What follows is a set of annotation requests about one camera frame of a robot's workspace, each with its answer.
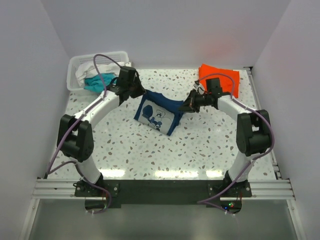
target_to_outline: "folded orange fabric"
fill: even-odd
[[[238,98],[238,96],[239,96],[239,82],[240,82],[240,75],[239,75],[238,71],[216,68],[214,66],[202,64],[202,66],[199,67],[199,79],[201,79],[209,74],[225,74],[225,75],[228,75],[229,77],[233,78],[234,83],[235,83],[233,95],[235,98]],[[222,87],[223,92],[231,93],[232,81],[229,78],[227,78],[226,76],[221,76],[221,75],[209,76],[209,77],[202,79],[199,83],[202,84],[204,86],[204,89],[207,91],[206,80],[207,79],[214,79],[214,78],[220,79],[220,85]]]

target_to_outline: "teal cloth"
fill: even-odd
[[[113,73],[102,73],[101,75],[103,77],[105,85],[107,86],[111,83],[111,80],[116,77],[116,75]],[[85,83],[84,89],[87,89],[89,91],[92,91],[98,94],[104,91],[104,84],[102,83],[99,75],[84,79],[84,83]]]

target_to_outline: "speckled surface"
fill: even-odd
[[[184,100],[198,78],[197,69],[139,69],[142,85],[173,100]],[[239,100],[256,103],[245,70],[240,70]],[[72,92],[66,113],[81,111],[97,97],[89,91]],[[94,129],[93,157],[105,178],[110,179],[222,179],[238,149],[236,123],[213,107],[200,113],[186,113],[172,136],[143,125],[134,116],[141,101],[129,99],[110,112]],[[58,155],[53,167],[68,159]],[[72,165],[66,165],[49,179],[77,179]],[[271,156],[259,159],[250,180],[274,180]]]

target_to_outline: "blue cloth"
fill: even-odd
[[[146,90],[134,119],[170,136],[184,114],[178,110],[183,103]]]
[[[105,85],[107,86],[110,84],[111,80],[116,77],[116,75],[113,73],[102,73],[101,75],[103,77]],[[92,91],[98,94],[104,91],[104,84],[102,83],[99,75],[91,78],[86,78],[84,80],[84,83],[85,83],[84,89],[87,89],[89,91]]]

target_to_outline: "white basket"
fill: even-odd
[[[113,51],[113,52],[103,52],[103,55],[107,55],[108,57],[112,58],[117,62],[129,62],[128,54],[125,51]],[[70,91],[81,91],[84,90],[83,87],[79,86],[79,83],[76,78],[76,71],[78,67],[86,62],[92,61],[96,54],[88,54],[88,55],[81,55],[81,56],[74,56],[70,59],[69,66],[68,66],[68,73],[66,76],[66,87]],[[95,59],[97,64],[111,64],[112,61],[102,57],[97,56]]]

